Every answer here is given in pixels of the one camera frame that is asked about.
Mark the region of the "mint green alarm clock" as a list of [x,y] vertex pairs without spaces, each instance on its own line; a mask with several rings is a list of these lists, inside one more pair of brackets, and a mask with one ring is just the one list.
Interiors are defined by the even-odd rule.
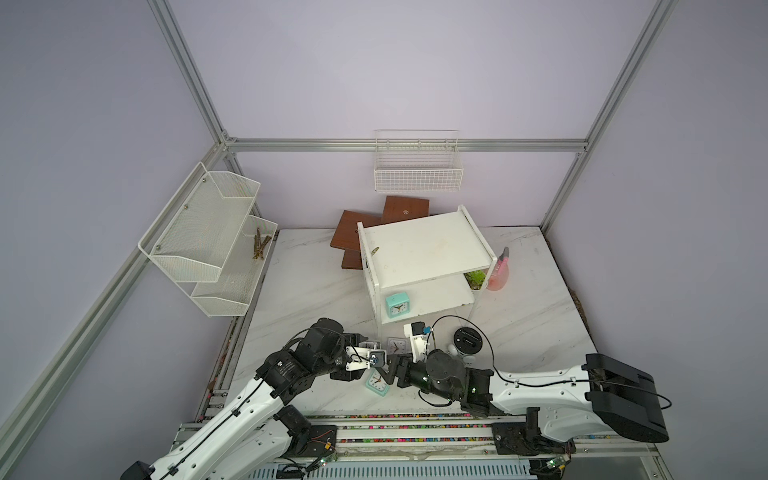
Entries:
[[397,318],[410,312],[410,297],[406,292],[393,293],[385,298],[389,318]]
[[370,371],[370,375],[365,382],[365,387],[381,397],[386,396],[390,389],[390,385],[376,369]]

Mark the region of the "clear square alarm clock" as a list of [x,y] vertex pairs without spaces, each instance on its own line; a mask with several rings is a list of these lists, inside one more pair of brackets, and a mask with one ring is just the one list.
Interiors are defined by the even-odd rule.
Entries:
[[386,351],[388,355],[410,354],[410,342],[405,338],[390,337],[386,341]]

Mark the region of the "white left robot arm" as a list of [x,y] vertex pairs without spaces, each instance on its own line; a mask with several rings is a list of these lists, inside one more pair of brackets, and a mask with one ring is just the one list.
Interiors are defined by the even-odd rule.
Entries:
[[253,379],[200,430],[167,455],[137,461],[123,479],[240,479],[312,441],[311,423],[291,401],[318,377],[358,380],[385,363],[386,352],[363,347],[367,338],[321,318],[268,355]]

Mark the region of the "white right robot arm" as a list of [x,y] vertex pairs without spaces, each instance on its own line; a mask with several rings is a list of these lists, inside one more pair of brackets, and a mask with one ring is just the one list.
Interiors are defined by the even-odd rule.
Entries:
[[653,377],[600,353],[566,369],[515,374],[471,368],[436,349],[421,361],[394,356],[377,371],[389,385],[456,402],[478,418],[536,414],[537,434],[555,442],[611,432],[644,443],[669,440]]

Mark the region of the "black round alarm clock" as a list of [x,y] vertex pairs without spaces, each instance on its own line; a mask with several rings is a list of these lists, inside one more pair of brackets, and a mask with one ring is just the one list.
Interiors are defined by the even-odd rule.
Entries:
[[475,328],[460,327],[453,334],[453,345],[461,355],[476,355],[483,349],[483,335]]

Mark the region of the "white two-tier shelf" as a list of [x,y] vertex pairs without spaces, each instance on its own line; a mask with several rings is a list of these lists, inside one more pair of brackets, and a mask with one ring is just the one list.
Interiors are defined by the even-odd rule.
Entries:
[[[426,321],[446,313],[470,318],[487,288],[468,286],[464,274],[492,272],[497,255],[467,209],[373,227],[358,225],[363,272],[374,318],[381,327]],[[385,298],[406,292],[410,312],[386,313]]]

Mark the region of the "green succulent in white pot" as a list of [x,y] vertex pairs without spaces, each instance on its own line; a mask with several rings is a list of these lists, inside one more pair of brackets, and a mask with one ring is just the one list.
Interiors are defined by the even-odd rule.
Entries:
[[475,270],[464,274],[464,278],[467,281],[468,286],[473,291],[480,291],[483,288],[486,277],[486,270]]

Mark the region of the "pink spray bottle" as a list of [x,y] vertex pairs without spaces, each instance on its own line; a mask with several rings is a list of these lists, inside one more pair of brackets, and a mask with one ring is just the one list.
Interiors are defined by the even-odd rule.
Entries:
[[497,263],[490,274],[487,283],[489,291],[499,291],[507,283],[509,278],[509,247],[506,246],[497,259]]

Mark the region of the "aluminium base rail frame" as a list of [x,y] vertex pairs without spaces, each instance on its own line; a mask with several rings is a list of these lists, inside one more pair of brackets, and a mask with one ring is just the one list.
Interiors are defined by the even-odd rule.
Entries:
[[280,423],[256,430],[242,453],[209,479],[668,479],[660,452],[615,435],[515,453],[508,435],[520,417],[463,413],[312,415],[305,447]]

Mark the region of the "white mesh lower wall bin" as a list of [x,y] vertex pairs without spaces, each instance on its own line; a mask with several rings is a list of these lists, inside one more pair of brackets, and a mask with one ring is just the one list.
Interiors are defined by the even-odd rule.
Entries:
[[[254,260],[253,245],[256,229],[273,235],[264,260]],[[190,299],[208,317],[237,317],[247,313],[275,241],[278,224],[248,215],[233,248],[224,263],[219,279],[214,283],[197,283]]]

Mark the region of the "white mesh wall bin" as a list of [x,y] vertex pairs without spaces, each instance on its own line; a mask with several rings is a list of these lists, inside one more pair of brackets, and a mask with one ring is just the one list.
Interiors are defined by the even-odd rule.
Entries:
[[[256,229],[273,235],[264,260],[254,260],[253,245]],[[237,317],[247,313],[275,241],[278,224],[248,215],[233,248],[224,263],[219,279],[214,283],[197,283],[190,299],[208,317]]]
[[198,163],[138,249],[175,283],[215,283],[260,189],[258,181]]

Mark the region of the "white mesh upper wall bin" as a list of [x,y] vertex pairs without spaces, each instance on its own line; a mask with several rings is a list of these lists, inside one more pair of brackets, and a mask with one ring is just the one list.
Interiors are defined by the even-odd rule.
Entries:
[[138,249],[175,283],[215,283],[260,189],[258,181],[198,163]]

